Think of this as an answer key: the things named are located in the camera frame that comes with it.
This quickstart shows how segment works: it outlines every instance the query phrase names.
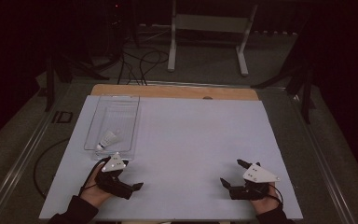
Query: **dark background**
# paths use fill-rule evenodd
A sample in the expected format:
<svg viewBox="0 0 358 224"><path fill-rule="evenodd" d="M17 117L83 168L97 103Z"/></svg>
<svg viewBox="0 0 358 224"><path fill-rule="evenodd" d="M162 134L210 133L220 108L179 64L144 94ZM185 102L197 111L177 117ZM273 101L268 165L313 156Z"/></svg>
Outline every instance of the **dark background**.
<svg viewBox="0 0 358 224"><path fill-rule="evenodd" d="M170 24L170 1L138 2L137 22ZM179 9L200 8L195 3L202 4L201 1L187 1ZM320 88L358 160L358 0L317 5L262 4L253 29L297 32L311 12L294 49L304 52L313 64L313 84ZM202 13L241 14L236 10L230 11L229 7L207 8ZM62 40L61 46L69 40L82 46L77 26L72 1L69 0L0 1L0 129L39 91L34 78L46 70L47 34L56 31L59 36L56 37ZM66 47L69 51L84 53L76 46L72 46L73 49Z"/></svg>

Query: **sleeve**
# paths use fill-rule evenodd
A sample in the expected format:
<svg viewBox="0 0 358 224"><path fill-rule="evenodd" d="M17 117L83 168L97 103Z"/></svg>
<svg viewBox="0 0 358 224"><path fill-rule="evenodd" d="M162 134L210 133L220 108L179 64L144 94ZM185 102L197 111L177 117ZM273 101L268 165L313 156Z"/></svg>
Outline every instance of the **sleeve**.
<svg viewBox="0 0 358 224"><path fill-rule="evenodd" d="M281 224L294 224L293 220L287 219L286 214L283 212L282 205L279 205L274 210L260 214L256 216L260 224L272 224L272 223L281 223Z"/></svg>
<svg viewBox="0 0 358 224"><path fill-rule="evenodd" d="M54 215L48 224L89 223L97 214L98 208L78 196L73 196L66 212Z"/></svg>

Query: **person's arm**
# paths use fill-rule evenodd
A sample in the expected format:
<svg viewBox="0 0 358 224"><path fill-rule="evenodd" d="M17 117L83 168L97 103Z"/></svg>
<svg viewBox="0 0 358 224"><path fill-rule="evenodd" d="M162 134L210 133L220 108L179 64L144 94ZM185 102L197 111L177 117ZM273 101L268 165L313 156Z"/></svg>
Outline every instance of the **person's arm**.
<svg viewBox="0 0 358 224"><path fill-rule="evenodd" d="M272 197L264 197L260 200L250 201L255 209L256 217L260 224L292 224L293 220L287 219L286 214L283 212L283 206L274 198L278 198L275 191L274 183L270 183L269 195Z"/></svg>
<svg viewBox="0 0 358 224"><path fill-rule="evenodd" d="M56 214L49 224L89 223L97 214L98 208L113 195L96 186L95 176L102 165L94 170L80 196L73 196L65 213Z"/></svg>

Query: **hand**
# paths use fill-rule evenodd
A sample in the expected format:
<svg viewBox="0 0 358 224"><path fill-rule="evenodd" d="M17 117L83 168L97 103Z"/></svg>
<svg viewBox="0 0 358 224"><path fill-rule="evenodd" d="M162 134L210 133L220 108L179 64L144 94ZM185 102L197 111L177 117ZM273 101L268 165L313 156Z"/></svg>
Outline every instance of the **hand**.
<svg viewBox="0 0 358 224"><path fill-rule="evenodd" d="M269 183L268 194L278 198L278 194L275 191L274 187L275 187L275 183ZM254 207L255 212L258 215L269 212L269 211L277 208L279 205L279 202L277 200L270 198L270 197L264 197L263 199L250 201L250 202L251 202L252 206Z"/></svg>
<svg viewBox="0 0 358 224"><path fill-rule="evenodd" d="M85 189L80 195L81 199L92 204L96 208L99 208L106 200L114 196L113 194L101 190L96 185L95 176L97 176L102 167L103 164L94 170L92 175L89 177L89 181L87 182Z"/></svg>

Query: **small object in container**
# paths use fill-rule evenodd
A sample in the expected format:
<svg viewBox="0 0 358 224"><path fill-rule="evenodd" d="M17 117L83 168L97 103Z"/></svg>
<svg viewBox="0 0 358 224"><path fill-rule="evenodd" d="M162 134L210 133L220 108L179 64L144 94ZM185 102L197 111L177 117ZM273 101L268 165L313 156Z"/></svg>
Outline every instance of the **small object in container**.
<svg viewBox="0 0 358 224"><path fill-rule="evenodd" d="M107 130L103 135L103 139L98 143L97 150L104 150L106 147L118 142L120 138L112 131Z"/></svg>

